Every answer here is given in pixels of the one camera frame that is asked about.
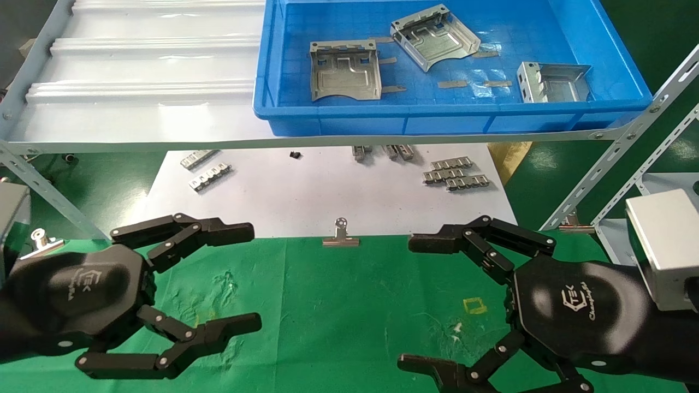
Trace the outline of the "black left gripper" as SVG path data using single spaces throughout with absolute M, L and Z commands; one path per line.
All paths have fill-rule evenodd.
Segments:
M 143 327 L 138 310 L 155 303 L 152 271 L 164 273 L 204 246 L 248 243 L 255 233 L 249 222 L 177 213 L 117 227 L 111 238 L 114 245 L 102 251 L 61 252 L 13 266 L 11 355 L 117 348 Z M 150 245 L 147 261 L 134 251 Z

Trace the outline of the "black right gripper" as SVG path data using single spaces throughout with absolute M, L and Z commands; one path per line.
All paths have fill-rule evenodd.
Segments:
M 439 392 L 497 392 L 489 379 L 522 347 L 561 379 L 528 392 L 594 392 L 574 366 L 609 374 L 636 370 L 634 341 L 650 314 L 650 296 L 636 268 L 533 259 L 515 269 L 496 246 L 529 257 L 552 256 L 556 241 L 489 216 L 444 224 L 436 234 L 412 234 L 408 240 L 411 252 L 461 252 L 497 284 L 512 283 L 514 323 L 523 334 L 510 331 L 473 366 L 402 354 L 400 370 L 431 377 Z

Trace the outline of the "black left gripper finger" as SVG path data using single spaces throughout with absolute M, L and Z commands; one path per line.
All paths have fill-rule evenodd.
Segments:
M 93 379 L 175 379 L 199 358 L 225 351 L 235 336 L 262 328 L 259 313 L 213 319 L 191 327 L 152 306 L 142 306 L 137 318 L 173 345 L 160 355 L 90 349 L 75 361 L 77 369 Z

